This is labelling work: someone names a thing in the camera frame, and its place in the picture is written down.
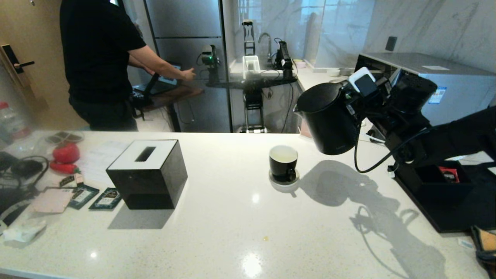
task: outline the black pants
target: black pants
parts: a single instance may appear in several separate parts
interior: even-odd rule
[[[87,103],[69,97],[69,104],[90,125],[92,131],[137,132],[128,101],[119,103]]]

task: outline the laptop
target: laptop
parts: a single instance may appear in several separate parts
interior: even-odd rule
[[[171,62],[169,62],[169,63],[172,66],[174,66],[176,69],[181,70],[180,64],[171,63]],[[177,80],[175,78],[172,79],[172,78],[160,76],[158,78],[158,80],[155,82],[155,84],[153,85],[153,87],[151,88],[150,95],[155,95],[155,94],[170,91],[170,90],[176,88],[179,84],[180,84],[180,80]],[[144,83],[144,84],[135,85],[132,88],[134,89],[134,91],[144,93],[147,86],[148,86],[148,83]]]

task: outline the laptop screen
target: laptop screen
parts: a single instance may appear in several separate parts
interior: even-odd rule
[[[174,66],[176,69],[181,70],[181,65],[173,64],[173,63],[171,63],[171,65]],[[161,82],[172,84],[172,85],[177,85],[178,84],[178,80],[175,79],[175,78],[172,79],[172,78],[160,76],[158,78],[158,80],[161,81]]]

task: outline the black t-shirt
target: black t-shirt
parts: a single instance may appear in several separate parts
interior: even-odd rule
[[[60,25],[69,93],[92,103],[128,98],[127,51],[146,44],[127,14],[109,0],[63,0]]]

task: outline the black electric kettle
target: black electric kettle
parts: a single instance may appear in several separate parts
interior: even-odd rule
[[[356,144],[359,124],[346,108],[341,88],[347,83],[322,83],[305,91],[294,113],[305,119],[313,141],[327,155],[345,153]]]

